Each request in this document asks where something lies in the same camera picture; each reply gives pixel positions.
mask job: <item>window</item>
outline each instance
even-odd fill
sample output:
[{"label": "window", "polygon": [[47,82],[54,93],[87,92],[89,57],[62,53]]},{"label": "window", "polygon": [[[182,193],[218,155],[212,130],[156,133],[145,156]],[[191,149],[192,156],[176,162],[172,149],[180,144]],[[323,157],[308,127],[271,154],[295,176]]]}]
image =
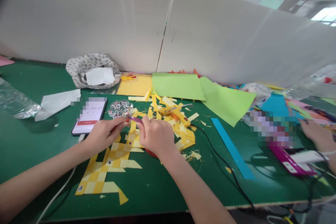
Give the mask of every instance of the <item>window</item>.
[{"label": "window", "polygon": [[336,26],[336,7],[324,8],[319,13],[317,13],[312,18],[312,20],[335,27]]}]

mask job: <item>red button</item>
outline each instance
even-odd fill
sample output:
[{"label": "red button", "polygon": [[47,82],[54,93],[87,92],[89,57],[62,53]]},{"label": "red button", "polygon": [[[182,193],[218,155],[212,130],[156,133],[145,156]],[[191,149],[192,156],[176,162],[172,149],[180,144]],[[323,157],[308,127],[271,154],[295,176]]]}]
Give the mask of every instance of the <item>red button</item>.
[{"label": "red button", "polygon": [[98,122],[97,120],[96,121],[79,121],[77,125],[92,125],[92,124],[95,124],[96,122]]}]

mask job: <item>phone screen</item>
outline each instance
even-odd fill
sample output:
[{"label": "phone screen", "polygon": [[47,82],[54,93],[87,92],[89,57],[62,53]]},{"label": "phone screen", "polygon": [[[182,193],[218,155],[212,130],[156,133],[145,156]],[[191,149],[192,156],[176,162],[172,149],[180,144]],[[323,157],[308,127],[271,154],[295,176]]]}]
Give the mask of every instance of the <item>phone screen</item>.
[{"label": "phone screen", "polygon": [[89,98],[80,111],[79,119],[73,127],[73,135],[89,134],[96,122],[101,120],[107,104],[106,97]]}]

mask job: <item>another person's hand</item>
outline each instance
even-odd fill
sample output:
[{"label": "another person's hand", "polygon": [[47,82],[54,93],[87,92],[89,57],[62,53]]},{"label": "another person's hand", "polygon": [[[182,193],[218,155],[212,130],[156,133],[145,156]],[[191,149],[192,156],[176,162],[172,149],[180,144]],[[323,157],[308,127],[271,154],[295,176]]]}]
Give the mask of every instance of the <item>another person's hand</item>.
[{"label": "another person's hand", "polygon": [[299,119],[304,134],[314,142],[316,148],[321,152],[330,152],[336,150],[336,143],[333,140],[333,134],[327,128],[323,128],[313,120],[303,121]]},{"label": "another person's hand", "polygon": [[174,132],[172,126],[166,121],[151,119],[148,116],[142,118],[143,124],[137,122],[140,128],[140,144],[158,158],[163,155],[172,155],[178,152],[174,144]]},{"label": "another person's hand", "polygon": [[128,122],[124,117],[118,117],[114,120],[100,120],[96,122],[83,143],[88,147],[91,155],[95,155],[111,145],[127,125]]}]

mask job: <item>white tissue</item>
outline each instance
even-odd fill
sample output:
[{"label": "white tissue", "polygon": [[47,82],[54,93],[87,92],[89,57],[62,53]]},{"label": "white tissue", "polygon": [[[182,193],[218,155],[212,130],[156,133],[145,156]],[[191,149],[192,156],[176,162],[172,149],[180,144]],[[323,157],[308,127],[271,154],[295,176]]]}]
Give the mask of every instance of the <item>white tissue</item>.
[{"label": "white tissue", "polygon": [[75,102],[77,97],[81,96],[81,90],[75,89],[72,91],[56,93],[52,95],[43,96],[41,102],[41,109],[35,116],[35,121],[42,121],[58,111],[70,106],[71,102]]},{"label": "white tissue", "polygon": [[114,82],[112,68],[93,68],[86,74],[87,84],[97,86],[105,83],[106,85]]}]

